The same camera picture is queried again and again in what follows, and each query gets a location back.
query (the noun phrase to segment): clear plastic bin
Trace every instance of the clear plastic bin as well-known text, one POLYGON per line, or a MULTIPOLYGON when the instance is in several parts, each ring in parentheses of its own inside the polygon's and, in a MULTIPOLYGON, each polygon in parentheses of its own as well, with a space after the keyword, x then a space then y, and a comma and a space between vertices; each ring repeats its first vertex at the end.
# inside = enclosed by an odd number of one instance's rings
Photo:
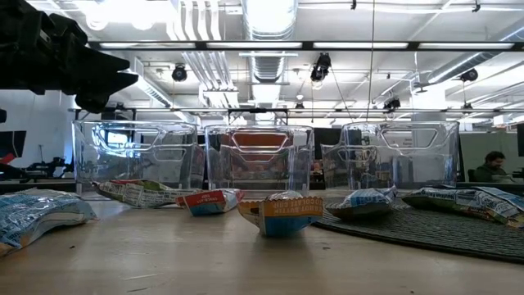
POLYGON ((208 126, 210 188, 294 190, 307 196, 313 144, 310 127, 208 126))
POLYGON ((75 178, 147 179, 171 188, 202 188, 204 151, 197 127, 178 122, 84 120, 73 123, 75 178))
POLYGON ((459 123, 344 125, 335 146, 322 146, 326 189, 455 185, 459 123))

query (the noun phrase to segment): crumpled snack bag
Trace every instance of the crumpled snack bag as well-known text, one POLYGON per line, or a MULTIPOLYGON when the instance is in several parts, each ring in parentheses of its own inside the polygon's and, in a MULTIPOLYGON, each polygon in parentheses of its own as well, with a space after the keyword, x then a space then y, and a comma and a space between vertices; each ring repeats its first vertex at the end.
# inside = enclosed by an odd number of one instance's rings
POLYGON ((396 194, 395 186, 359 189, 347 196, 342 203, 327 205, 326 210, 342 220, 382 216, 391 212, 396 194))
POLYGON ((157 208, 180 205, 180 197, 200 192, 200 189, 174 189, 151 180, 111 180, 92 182, 98 194, 136 208, 157 208))
POLYGON ((183 197, 183 205, 192 216, 205 216, 230 211, 244 198, 240 189, 221 188, 183 197))
POLYGON ((48 230, 81 225, 97 215, 75 193, 28 189, 0 196, 0 256, 28 246, 48 230))
POLYGON ((497 188, 427 187, 402 201, 416 209, 459 213, 524 229, 522 197, 497 188))
POLYGON ((323 200, 295 191, 267 196, 258 202, 238 204, 240 214, 268 237, 288 236, 322 219, 323 200))

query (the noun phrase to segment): wall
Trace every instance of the wall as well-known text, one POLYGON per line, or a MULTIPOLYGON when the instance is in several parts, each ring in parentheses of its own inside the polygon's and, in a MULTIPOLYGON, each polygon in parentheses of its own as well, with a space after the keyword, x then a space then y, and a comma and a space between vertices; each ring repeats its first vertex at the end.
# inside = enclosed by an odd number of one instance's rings
POLYGON ((16 158, 11 165, 27 167, 40 162, 39 145, 45 162, 53 157, 65 157, 65 162, 70 162, 75 114, 67 110, 73 105, 73 97, 58 91, 37 96, 26 90, 0 90, 0 108, 7 111, 7 121, 0 124, 0 131, 27 131, 22 158, 16 158))
POLYGON ((476 169, 484 163, 488 152, 499 151, 506 156, 504 170, 511 174, 524 167, 524 157, 518 156, 517 134, 498 132, 492 134, 460 134, 464 170, 476 169))

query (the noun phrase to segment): desk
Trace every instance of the desk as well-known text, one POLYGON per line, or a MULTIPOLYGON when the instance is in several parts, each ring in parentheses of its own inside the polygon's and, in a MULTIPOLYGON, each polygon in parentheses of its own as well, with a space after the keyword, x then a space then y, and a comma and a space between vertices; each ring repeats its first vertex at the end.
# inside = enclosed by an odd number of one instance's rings
POLYGON ((262 238, 236 210, 196 218, 174 208, 92 205, 100 221, 55 230, 1 258, 0 293, 477 295, 524 289, 523 265, 315 227, 294 238, 262 238))
POLYGON ((488 187, 498 188, 506 193, 524 196, 524 184, 497 184, 497 183, 457 183, 457 188, 488 187))

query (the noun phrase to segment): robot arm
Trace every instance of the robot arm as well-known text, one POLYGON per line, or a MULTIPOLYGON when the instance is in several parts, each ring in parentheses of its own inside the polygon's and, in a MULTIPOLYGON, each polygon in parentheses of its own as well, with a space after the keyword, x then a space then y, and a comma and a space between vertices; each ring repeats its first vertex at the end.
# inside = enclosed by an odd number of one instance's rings
POLYGON ((2 0, 0 89, 28 89, 38 95, 61 90, 76 95, 79 107, 103 111, 109 96, 137 82, 138 76, 120 72, 129 68, 129 61, 87 48, 87 42, 75 20, 48 16, 24 0, 2 0))

